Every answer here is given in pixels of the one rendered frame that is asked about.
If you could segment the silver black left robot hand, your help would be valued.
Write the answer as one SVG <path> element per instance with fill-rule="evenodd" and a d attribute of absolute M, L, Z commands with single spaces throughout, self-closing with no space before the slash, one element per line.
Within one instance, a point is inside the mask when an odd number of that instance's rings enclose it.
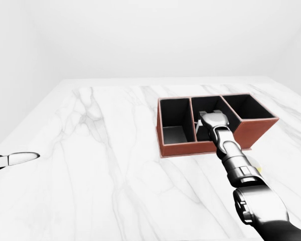
<path fill-rule="evenodd" d="M 0 169 L 3 169 L 7 166 L 13 166 L 24 162 L 28 162 L 39 157 L 40 155 L 35 152 L 19 152 L 12 153 L 7 156 L 0 155 Z"/>

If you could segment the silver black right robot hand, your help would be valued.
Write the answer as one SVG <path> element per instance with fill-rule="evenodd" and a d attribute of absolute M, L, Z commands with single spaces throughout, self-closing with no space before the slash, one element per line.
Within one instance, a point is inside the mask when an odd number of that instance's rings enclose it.
<path fill-rule="evenodd" d="M 211 113 L 206 111 L 200 111 L 198 114 L 198 121 L 196 124 L 196 133 L 199 127 L 204 126 L 207 130 L 211 130 L 215 127 L 223 126 L 228 127 L 229 120 L 227 116 L 220 110 L 214 110 Z"/>

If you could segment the red-brown desk caddy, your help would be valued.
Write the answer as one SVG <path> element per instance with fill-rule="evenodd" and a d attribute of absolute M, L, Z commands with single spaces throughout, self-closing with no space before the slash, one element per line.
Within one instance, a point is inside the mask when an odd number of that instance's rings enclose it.
<path fill-rule="evenodd" d="M 215 152 L 208 130 L 197 126 L 200 111 L 214 110 L 227 116 L 235 141 L 244 150 L 279 120 L 249 93 L 160 98 L 157 135 L 161 156 Z"/>

